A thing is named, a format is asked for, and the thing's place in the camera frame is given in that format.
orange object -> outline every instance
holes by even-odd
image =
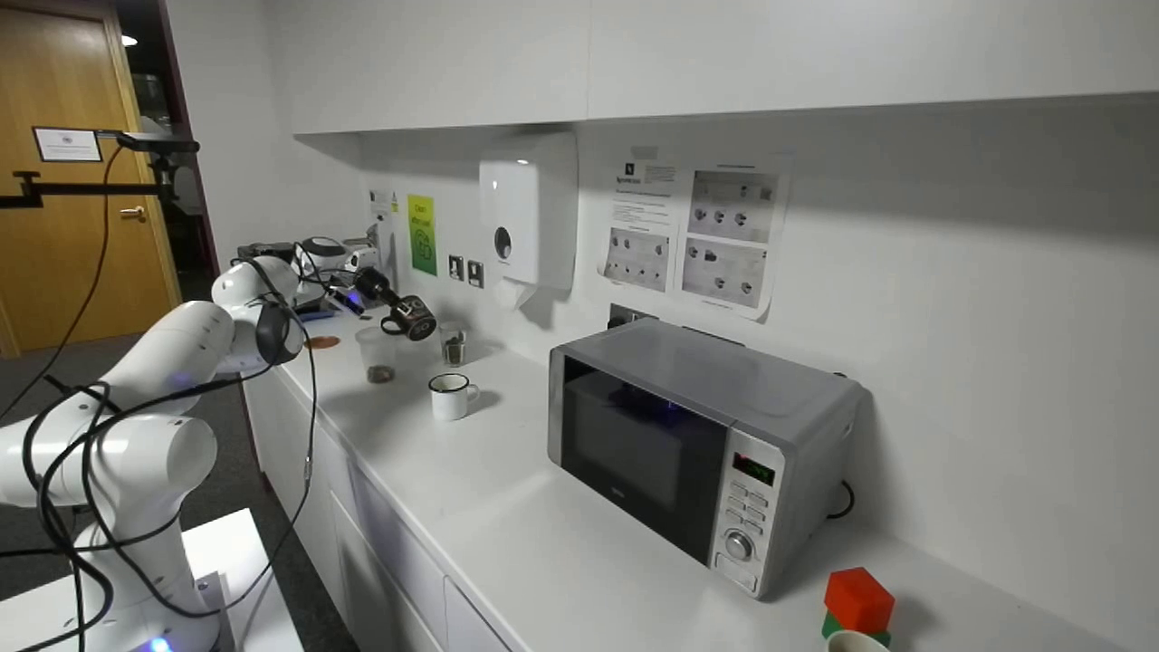
[[[825,609],[845,631],[878,635],[892,625],[895,592],[885,591],[867,568],[830,577]]]

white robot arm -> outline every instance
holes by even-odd
[[[215,281],[215,299],[189,299],[167,310],[100,381],[70,394],[39,418],[0,426],[0,502],[36,507],[48,468],[94,423],[117,418],[94,444],[91,475],[83,452],[70,452],[48,494],[56,507],[94,502],[117,539],[144,544],[126,554],[151,577],[173,606],[204,610],[197,580],[184,560],[182,533],[167,527],[184,494],[211,475],[219,439],[204,418],[182,417],[191,410],[191,391],[221,371],[254,371],[292,357],[303,347],[300,325],[291,318],[292,272],[274,257],[257,257],[227,267]],[[151,602],[151,591],[100,544],[100,527],[81,539],[86,560],[111,580],[111,610],[86,635],[94,647],[139,647],[167,635],[176,647],[211,647],[219,618],[182,618]],[[86,583],[86,606],[100,606],[100,591]]]

white wall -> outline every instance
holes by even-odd
[[[167,0],[219,259],[240,242],[316,231],[364,236],[365,184],[354,142],[303,146],[285,129],[271,82],[261,0]]]
[[[365,138],[373,188],[429,191],[440,251],[488,257],[476,159],[507,133]],[[583,127],[578,277],[531,325],[415,277],[542,357],[633,299],[874,391],[863,517],[1129,647],[1159,636],[1159,115],[1140,109],[801,113]],[[593,275],[609,146],[786,155],[763,325]]]

